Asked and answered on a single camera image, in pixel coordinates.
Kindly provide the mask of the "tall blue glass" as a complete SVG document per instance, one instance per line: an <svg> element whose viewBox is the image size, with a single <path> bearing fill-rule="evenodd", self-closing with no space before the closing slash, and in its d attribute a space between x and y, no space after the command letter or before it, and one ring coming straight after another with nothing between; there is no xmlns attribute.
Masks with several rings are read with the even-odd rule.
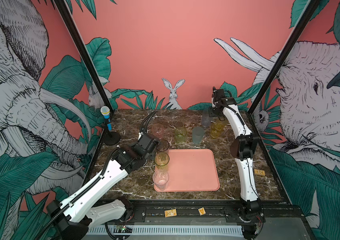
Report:
<svg viewBox="0 0 340 240"><path fill-rule="evenodd" d="M213 117L210 116L209 109L204 109L202 112L202 126L208 128L213 121Z"/></svg>

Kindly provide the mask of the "tall green glass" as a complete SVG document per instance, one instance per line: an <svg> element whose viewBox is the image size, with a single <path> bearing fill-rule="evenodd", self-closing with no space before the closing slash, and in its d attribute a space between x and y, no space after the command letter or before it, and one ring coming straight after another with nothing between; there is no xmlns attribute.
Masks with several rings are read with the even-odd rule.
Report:
<svg viewBox="0 0 340 240"><path fill-rule="evenodd" d="M155 156L154 163L158 170L167 171L169 160L169 155L166 152L159 152Z"/></svg>

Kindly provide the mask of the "tall smoky grey glass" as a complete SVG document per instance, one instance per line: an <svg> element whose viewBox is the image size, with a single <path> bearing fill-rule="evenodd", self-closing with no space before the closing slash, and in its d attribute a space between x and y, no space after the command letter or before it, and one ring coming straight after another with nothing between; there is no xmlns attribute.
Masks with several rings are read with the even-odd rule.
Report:
<svg viewBox="0 0 340 240"><path fill-rule="evenodd" d="M165 140L165 139L161 139L156 147L156 151L157 153L166 153L168 154L170 149L170 143Z"/></svg>

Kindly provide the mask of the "tall clear glass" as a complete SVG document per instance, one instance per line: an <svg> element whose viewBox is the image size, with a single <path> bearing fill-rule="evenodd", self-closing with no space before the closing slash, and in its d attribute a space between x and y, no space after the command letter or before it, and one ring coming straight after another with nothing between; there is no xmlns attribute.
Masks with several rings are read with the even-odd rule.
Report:
<svg viewBox="0 0 340 240"><path fill-rule="evenodd" d="M156 170L153 174L154 185L160 190L164 191L169 181L169 174L165 170Z"/></svg>

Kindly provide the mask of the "frosted teal cup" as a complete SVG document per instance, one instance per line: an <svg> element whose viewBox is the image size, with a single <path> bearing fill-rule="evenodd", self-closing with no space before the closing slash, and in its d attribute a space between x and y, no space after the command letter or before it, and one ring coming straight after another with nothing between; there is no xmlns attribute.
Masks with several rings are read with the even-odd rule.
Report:
<svg viewBox="0 0 340 240"><path fill-rule="evenodd" d="M202 127L194 127L193 128L193 131L192 131L192 141L193 141L193 144L194 145L199 145L203 138L204 138L204 135L205 135L205 130L204 128Z"/></svg>

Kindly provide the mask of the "short pink glass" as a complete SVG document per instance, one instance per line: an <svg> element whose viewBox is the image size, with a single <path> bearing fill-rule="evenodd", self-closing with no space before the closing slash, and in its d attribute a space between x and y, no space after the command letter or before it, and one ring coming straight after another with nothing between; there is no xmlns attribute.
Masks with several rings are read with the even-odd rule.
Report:
<svg viewBox="0 0 340 240"><path fill-rule="evenodd" d="M164 135L164 126L162 124L153 124L151 127L151 133L158 139L162 139Z"/></svg>

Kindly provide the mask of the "tall yellow glass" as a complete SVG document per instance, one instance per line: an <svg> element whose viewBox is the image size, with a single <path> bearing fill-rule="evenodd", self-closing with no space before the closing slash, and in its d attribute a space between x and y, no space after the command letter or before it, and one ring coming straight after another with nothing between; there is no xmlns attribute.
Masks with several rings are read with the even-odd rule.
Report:
<svg viewBox="0 0 340 240"><path fill-rule="evenodd" d="M228 124L228 120L226 118L218 118L216 120L216 125L224 128Z"/></svg>

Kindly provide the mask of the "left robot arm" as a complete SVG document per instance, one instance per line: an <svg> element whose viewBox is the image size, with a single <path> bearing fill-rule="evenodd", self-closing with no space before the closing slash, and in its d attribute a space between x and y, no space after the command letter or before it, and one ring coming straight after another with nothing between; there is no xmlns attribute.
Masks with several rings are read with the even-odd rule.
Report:
<svg viewBox="0 0 340 240"><path fill-rule="evenodd" d="M70 197L48 205L51 220L36 239L54 227L55 240L81 240L90 229L101 224L129 220L133 216L133 205L125 197L98 207L95 204L119 181L153 158L159 142L157 137L146 133L136 143L112 150L101 172Z"/></svg>

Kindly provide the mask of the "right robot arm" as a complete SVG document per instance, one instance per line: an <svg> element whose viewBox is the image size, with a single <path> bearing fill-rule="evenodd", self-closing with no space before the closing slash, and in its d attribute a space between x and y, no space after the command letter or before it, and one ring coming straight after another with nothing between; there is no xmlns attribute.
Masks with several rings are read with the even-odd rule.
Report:
<svg viewBox="0 0 340 240"><path fill-rule="evenodd" d="M247 126L235 98L229 91L213 87L209 116L223 117L234 132L235 140L230 147L230 153L236 161L241 183L241 206L238 214L245 223L258 221L261 219L263 206L256 190L253 160L260 137Z"/></svg>

